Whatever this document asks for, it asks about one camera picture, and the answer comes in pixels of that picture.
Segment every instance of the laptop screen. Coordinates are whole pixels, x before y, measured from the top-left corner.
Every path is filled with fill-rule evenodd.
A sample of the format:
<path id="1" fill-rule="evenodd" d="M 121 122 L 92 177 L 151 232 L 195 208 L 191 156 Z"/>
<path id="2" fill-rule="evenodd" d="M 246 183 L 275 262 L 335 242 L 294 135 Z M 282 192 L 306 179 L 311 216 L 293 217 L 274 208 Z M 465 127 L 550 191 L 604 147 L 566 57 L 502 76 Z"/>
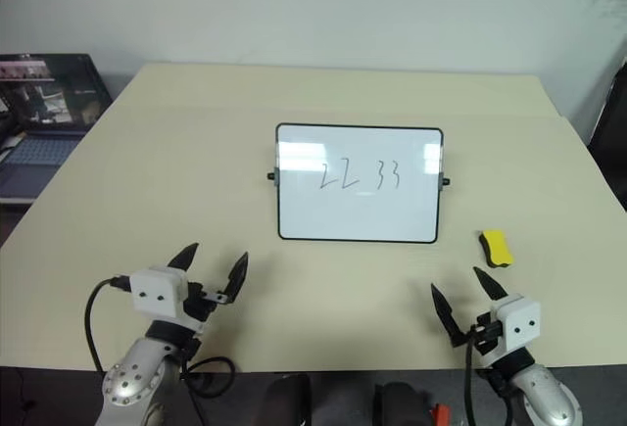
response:
<path id="1" fill-rule="evenodd" d="M 24 130 L 84 131 L 111 105 L 83 54 L 0 55 L 0 94 Z"/>

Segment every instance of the table surface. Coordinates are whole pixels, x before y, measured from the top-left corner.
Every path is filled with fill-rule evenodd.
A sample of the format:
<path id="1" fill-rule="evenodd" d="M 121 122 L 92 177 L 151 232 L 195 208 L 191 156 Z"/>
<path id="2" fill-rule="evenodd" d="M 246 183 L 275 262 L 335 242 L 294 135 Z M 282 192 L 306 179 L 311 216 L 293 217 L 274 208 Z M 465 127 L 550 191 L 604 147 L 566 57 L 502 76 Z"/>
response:
<path id="1" fill-rule="evenodd" d="M 438 241 L 281 240 L 265 174 L 282 121 L 440 127 L 452 185 Z M 485 228 L 503 229 L 516 258 L 490 273 L 542 303 L 536 359 L 627 362 L 627 217 L 536 78 L 149 65 L 0 249 L 0 364 L 92 368 L 82 315 L 93 286 L 198 241 L 189 277 L 213 289 L 251 256 L 201 356 L 244 371 L 461 366 L 429 283 L 462 327 L 486 311 L 471 270 L 484 265 Z M 104 364 L 147 324 L 128 294 L 106 290 L 93 312 Z"/>

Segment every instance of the yellow eraser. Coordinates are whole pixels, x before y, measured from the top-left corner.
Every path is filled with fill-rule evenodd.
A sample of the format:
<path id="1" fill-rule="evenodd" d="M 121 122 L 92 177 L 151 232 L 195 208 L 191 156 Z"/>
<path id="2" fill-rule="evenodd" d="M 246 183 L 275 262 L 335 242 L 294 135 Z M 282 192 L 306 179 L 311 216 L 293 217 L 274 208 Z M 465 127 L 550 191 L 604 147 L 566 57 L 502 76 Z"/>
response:
<path id="1" fill-rule="evenodd" d="M 490 267 L 508 267 L 513 263 L 513 256 L 507 248 L 506 235 L 501 230 L 484 230 L 479 235 L 479 242 L 486 253 L 486 262 Z"/>

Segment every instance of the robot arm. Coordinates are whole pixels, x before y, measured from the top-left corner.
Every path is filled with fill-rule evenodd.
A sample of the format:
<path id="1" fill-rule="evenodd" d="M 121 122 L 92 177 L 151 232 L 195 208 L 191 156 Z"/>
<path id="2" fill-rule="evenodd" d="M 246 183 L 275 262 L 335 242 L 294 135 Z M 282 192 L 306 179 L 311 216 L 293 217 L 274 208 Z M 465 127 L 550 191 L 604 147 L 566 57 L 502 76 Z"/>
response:
<path id="1" fill-rule="evenodd" d="M 198 335 L 217 305 L 231 304 L 246 279 L 248 254 L 233 266 L 223 291 L 207 293 L 187 281 L 198 244 L 183 249 L 167 266 L 141 269 L 115 285 L 130 292 L 135 309 L 151 318 L 144 338 L 105 375 L 98 426 L 160 425 L 179 371 L 200 347 Z"/>
<path id="2" fill-rule="evenodd" d="M 436 311 L 453 347 L 474 345 L 495 392 L 512 401 L 519 426 L 581 426 L 581 408 L 572 392 L 549 369 L 537 364 L 526 349 L 540 336 L 540 304 L 518 294 L 508 295 L 486 272 L 478 267 L 474 270 L 494 302 L 490 312 L 477 317 L 477 324 L 468 333 L 461 332 L 451 306 L 431 285 Z"/>

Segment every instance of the handwritten number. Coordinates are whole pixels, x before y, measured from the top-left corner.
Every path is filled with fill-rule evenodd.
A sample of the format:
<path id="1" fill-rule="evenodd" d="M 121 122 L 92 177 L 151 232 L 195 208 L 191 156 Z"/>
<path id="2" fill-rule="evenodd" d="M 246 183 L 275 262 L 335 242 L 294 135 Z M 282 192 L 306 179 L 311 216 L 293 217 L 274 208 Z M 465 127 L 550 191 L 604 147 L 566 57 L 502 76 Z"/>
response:
<path id="1" fill-rule="evenodd" d="M 327 164 L 322 164 L 324 166 L 324 174 L 322 175 L 322 182 L 320 183 L 320 189 L 322 189 L 324 186 L 328 186 L 331 183 L 334 183 L 335 181 L 338 181 L 338 179 L 332 179 L 331 181 L 328 182 L 324 182 L 324 180 L 326 179 L 326 170 L 327 170 Z"/>
<path id="2" fill-rule="evenodd" d="M 356 179 L 352 183 L 346 184 L 346 175 L 349 172 L 349 164 L 350 164 L 351 161 L 349 159 L 347 159 L 347 158 L 343 158 L 342 160 L 344 160 L 346 162 L 346 164 L 344 165 L 344 179 L 342 179 L 342 189 L 346 189 L 348 187 L 353 186 L 354 184 L 359 183 L 360 181 L 358 179 Z"/>
<path id="3" fill-rule="evenodd" d="M 392 174 L 396 176 L 396 188 L 399 189 L 399 184 L 401 184 L 401 176 L 396 173 L 396 171 L 399 169 L 399 163 L 396 160 L 393 160 L 392 163 L 394 163 L 394 169 L 392 170 Z"/>
<path id="4" fill-rule="evenodd" d="M 379 160 L 379 184 L 376 189 L 381 189 L 381 185 L 383 184 L 383 167 L 385 166 L 384 162 Z"/>

